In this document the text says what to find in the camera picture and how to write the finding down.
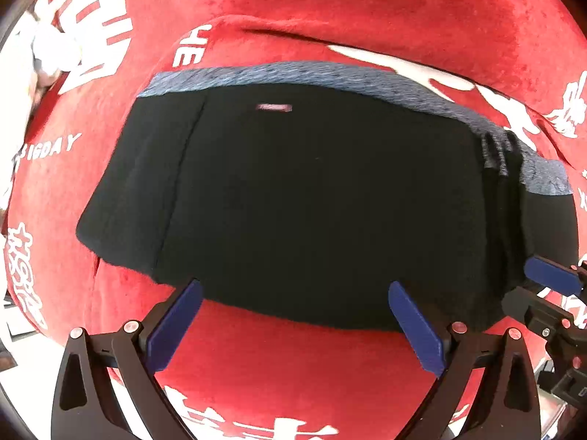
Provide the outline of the black pants grey waistband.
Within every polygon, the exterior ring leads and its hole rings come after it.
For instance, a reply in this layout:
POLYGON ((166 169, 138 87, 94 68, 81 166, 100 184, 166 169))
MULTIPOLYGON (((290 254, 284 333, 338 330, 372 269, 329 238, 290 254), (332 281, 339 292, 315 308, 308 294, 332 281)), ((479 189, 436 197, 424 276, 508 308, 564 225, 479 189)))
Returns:
POLYGON ((339 329, 395 329, 393 281, 488 329, 527 258, 579 252, 560 162, 407 77, 318 62, 156 74, 77 237, 158 283, 339 329))

